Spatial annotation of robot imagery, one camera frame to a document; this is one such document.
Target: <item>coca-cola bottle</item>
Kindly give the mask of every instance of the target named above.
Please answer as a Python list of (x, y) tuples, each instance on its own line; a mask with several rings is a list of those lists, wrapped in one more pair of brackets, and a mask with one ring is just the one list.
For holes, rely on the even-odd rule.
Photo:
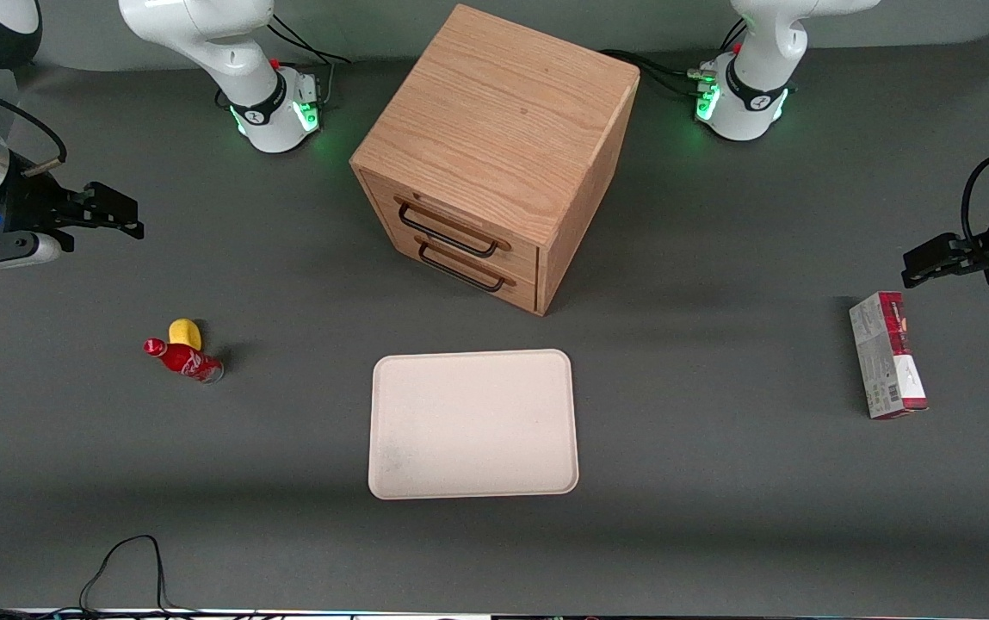
[(195, 378), (204, 385), (215, 383), (222, 378), (222, 362), (186, 344), (176, 342), (167, 344), (161, 338), (149, 338), (144, 349), (151, 356), (158, 357), (165, 368)]

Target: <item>white tray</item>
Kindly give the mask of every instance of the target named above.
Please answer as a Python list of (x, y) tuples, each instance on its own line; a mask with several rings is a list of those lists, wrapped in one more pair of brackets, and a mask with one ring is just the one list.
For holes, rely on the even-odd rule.
[(368, 489), (376, 498), (560, 494), (577, 483), (562, 350), (389, 356), (375, 365)]

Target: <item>cardboard box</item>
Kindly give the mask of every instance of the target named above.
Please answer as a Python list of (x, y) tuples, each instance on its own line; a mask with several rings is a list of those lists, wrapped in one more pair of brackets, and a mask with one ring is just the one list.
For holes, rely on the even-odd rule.
[(927, 408), (911, 349), (903, 294), (881, 291), (850, 309), (857, 361), (872, 419), (898, 419)]

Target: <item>drawer handle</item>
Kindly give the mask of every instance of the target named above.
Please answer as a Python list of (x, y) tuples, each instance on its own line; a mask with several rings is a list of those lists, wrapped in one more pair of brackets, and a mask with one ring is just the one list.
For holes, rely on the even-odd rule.
[(486, 293), (497, 293), (499, 290), (502, 290), (502, 285), (505, 284), (505, 278), (498, 278), (498, 281), (494, 282), (493, 285), (484, 285), (484, 283), (479, 282), (477, 279), (471, 278), (471, 276), (452, 270), (452, 268), (447, 264), (437, 263), (436, 260), (428, 258), (428, 256), (424, 255), (424, 251), (427, 251), (428, 249), (429, 244), (422, 243), (422, 247), (418, 248), (418, 258), (422, 259), (423, 263), (428, 264), (428, 266), (434, 268), (434, 270), (446, 272), (446, 274), (452, 276), (453, 278), (463, 280), (463, 282), (467, 282), (469, 285), (474, 286), (479, 290), (484, 290)]
[(494, 254), (494, 251), (498, 249), (498, 242), (495, 242), (495, 240), (491, 241), (491, 246), (486, 248), (486, 250), (479, 250), (477, 247), (471, 247), (466, 243), (458, 242), (458, 240), (452, 239), (452, 237), (449, 237), (448, 235), (444, 235), (443, 232), (434, 231), (434, 229), (424, 226), (423, 224), (419, 224), (414, 220), (409, 219), (409, 217), (406, 217), (406, 212), (411, 209), (411, 205), (406, 203), (406, 201), (403, 201), (401, 204), (403, 204), (403, 207), (399, 208), (399, 219), (403, 221), (403, 224), (406, 224), (410, 228), (416, 229), (416, 231), (422, 231), (424, 234), (429, 235), (433, 239), (447, 243), (456, 250), (466, 251), (467, 254), (470, 254), (471, 256), (478, 256), (478, 258), (490, 258), (491, 254)]

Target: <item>drawer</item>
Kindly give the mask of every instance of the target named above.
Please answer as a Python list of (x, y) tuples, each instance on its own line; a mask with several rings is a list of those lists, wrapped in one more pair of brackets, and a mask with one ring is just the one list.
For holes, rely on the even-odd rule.
[(492, 270), (489, 264), (479, 263), (473, 257), (424, 235), (412, 234), (395, 239), (395, 246), (406, 256), (462, 280), (484, 293), (513, 303), (530, 313), (536, 310), (536, 285), (530, 280)]
[(409, 235), (422, 234), (467, 255), (476, 264), (489, 264), (503, 274), (536, 282), (536, 246), (505, 232), (483, 231), (482, 222), (462, 222), (458, 217), (446, 215), (446, 209), (431, 204), (426, 196), (377, 174), (367, 171), (362, 174), (392, 236), (397, 237), (399, 229), (405, 229)]

